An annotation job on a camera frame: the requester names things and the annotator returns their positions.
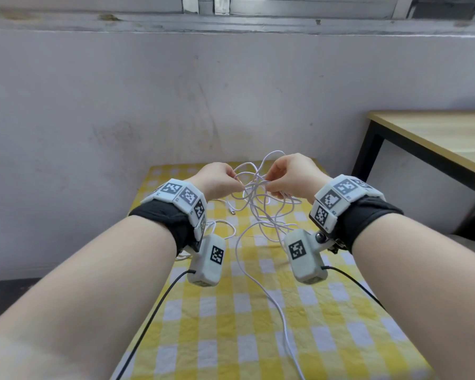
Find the person's left hand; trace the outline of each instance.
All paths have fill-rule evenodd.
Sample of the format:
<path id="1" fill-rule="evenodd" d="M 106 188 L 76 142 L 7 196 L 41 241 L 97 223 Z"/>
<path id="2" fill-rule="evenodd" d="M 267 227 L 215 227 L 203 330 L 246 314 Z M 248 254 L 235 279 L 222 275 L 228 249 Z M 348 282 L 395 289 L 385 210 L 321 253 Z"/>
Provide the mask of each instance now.
<path id="1" fill-rule="evenodd" d="M 242 192 L 245 186 L 234 179 L 236 172 L 226 163 L 211 163 L 205 165 L 195 176 L 186 181 L 191 182 L 199 191 L 204 193 L 206 201 L 222 198 L 234 192 Z"/>

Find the black metal frame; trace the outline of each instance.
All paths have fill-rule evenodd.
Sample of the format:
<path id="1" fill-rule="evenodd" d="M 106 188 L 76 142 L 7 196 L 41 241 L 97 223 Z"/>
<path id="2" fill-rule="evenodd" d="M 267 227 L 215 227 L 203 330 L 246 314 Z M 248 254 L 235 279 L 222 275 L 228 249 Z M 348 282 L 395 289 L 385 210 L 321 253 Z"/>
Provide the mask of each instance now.
<path id="1" fill-rule="evenodd" d="M 414 155 L 439 171 L 459 181 L 475 191 L 475 172 L 462 165 L 451 161 L 442 155 L 427 149 L 426 147 L 412 141 L 403 135 L 395 132 L 376 121 L 371 121 L 364 137 L 363 145 L 355 161 L 352 175 L 366 181 L 371 172 L 371 168 L 380 152 L 383 140 L 388 140 L 399 146 L 406 152 Z M 457 232 L 460 236 L 475 241 L 475 217 L 468 221 Z"/>

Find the person's left arm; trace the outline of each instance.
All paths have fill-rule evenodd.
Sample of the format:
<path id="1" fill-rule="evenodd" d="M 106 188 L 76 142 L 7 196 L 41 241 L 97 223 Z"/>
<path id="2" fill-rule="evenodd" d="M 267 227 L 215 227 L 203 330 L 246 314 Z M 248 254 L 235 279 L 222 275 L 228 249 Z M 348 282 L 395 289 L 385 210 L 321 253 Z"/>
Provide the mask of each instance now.
<path id="1" fill-rule="evenodd" d="M 189 181 L 209 201 L 242 191 L 234 177 L 213 163 Z M 0 379 L 109 379 L 175 257 L 169 230 L 142 217 L 96 237 L 0 317 Z"/>

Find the black cable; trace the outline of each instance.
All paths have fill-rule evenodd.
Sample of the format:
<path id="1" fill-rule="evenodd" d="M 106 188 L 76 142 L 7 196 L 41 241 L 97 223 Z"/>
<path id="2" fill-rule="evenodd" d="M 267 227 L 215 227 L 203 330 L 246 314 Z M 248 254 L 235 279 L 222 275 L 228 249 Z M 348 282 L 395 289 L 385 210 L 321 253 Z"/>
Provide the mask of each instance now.
<path id="1" fill-rule="evenodd" d="M 345 273 L 343 272 L 341 269 L 338 269 L 338 268 L 335 268 L 335 267 L 331 267 L 330 265 L 324 265 L 321 267 L 322 269 L 333 269 L 335 270 L 336 272 L 340 272 L 341 274 L 347 276 L 351 281 L 353 281 L 354 283 L 356 283 L 364 292 L 366 292 L 373 300 L 376 301 L 376 303 L 381 306 L 383 308 L 384 311 L 387 311 L 382 303 L 370 292 L 368 291 L 366 288 L 364 288 L 363 285 L 361 285 L 361 283 L 359 283 L 356 279 L 354 279 L 352 276 L 350 276 L 348 273 Z"/>
<path id="2" fill-rule="evenodd" d="M 130 364 L 130 361 L 132 360 L 132 358 L 134 357 L 134 354 L 136 353 L 137 349 L 139 348 L 139 344 L 141 343 L 142 339 L 144 338 L 144 335 L 146 334 L 146 331 L 148 330 L 149 326 L 151 325 L 151 322 L 153 321 L 153 318 L 155 317 L 156 313 L 158 312 L 158 309 L 160 308 L 160 306 L 162 305 L 162 303 L 164 302 L 165 298 L 167 297 L 167 295 L 169 294 L 169 292 L 171 291 L 171 289 L 174 287 L 174 284 L 176 284 L 178 282 L 179 279 L 181 279 L 185 274 L 187 273 L 195 273 L 196 271 L 193 270 L 193 269 L 189 269 L 189 270 L 186 270 L 184 271 L 182 274 L 180 274 L 176 280 L 173 281 L 173 283 L 171 284 L 170 287 L 167 288 L 167 291 L 165 291 L 164 293 L 164 296 L 162 296 L 162 298 L 160 299 L 160 301 L 158 302 L 158 305 L 157 307 L 155 308 L 155 310 L 153 311 L 153 314 L 151 315 L 151 317 L 149 318 L 148 320 L 148 323 L 146 324 L 146 326 L 144 327 L 141 335 L 139 336 L 139 339 L 137 340 L 137 343 L 134 345 L 134 349 L 132 350 L 132 352 L 130 352 L 130 355 L 129 355 L 129 358 L 127 359 L 127 361 L 125 362 L 125 364 L 123 365 L 123 368 L 121 369 L 120 373 L 118 374 L 118 376 L 116 377 L 116 380 L 120 380 L 123 376 L 123 374 L 125 373 L 125 370 L 127 369 L 128 365 Z"/>

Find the table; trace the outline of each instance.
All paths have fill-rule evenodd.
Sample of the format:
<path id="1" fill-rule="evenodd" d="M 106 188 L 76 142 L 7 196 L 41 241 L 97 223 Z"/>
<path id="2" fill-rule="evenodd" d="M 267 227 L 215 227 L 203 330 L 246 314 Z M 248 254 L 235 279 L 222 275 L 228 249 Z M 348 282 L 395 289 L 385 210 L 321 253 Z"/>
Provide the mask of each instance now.
<path id="1" fill-rule="evenodd" d="M 202 166 L 152 167 L 132 207 L 169 178 L 188 178 Z M 309 210 L 310 204 L 304 201 L 287 216 L 287 221 L 316 230 L 307 217 Z M 211 219 L 228 220 L 236 226 L 238 235 L 254 221 L 249 209 L 232 215 L 220 202 L 209 203 L 208 220 Z M 228 236 L 229 229 L 219 224 L 216 233 Z M 222 278 L 216 287 L 197 287 L 184 278 L 173 287 L 124 378 L 299 378 L 285 354 L 278 311 L 237 266 L 236 239 L 228 240 Z M 282 306 L 289 339 L 295 345 L 306 379 L 435 378 L 394 320 L 347 278 L 330 272 L 328 280 L 322 283 L 298 283 L 278 243 L 268 241 L 259 229 L 250 230 L 242 241 L 238 249 L 240 261 Z M 325 264 L 340 268 L 367 285 L 348 252 L 334 255 L 324 251 L 322 256 Z M 189 265 L 190 260 L 175 262 L 163 291 Z M 118 369 L 143 328 L 144 325 Z"/>
<path id="2" fill-rule="evenodd" d="M 366 181 L 388 140 L 475 191 L 475 111 L 372 111 L 352 175 Z M 457 232 L 475 241 L 475 217 Z"/>

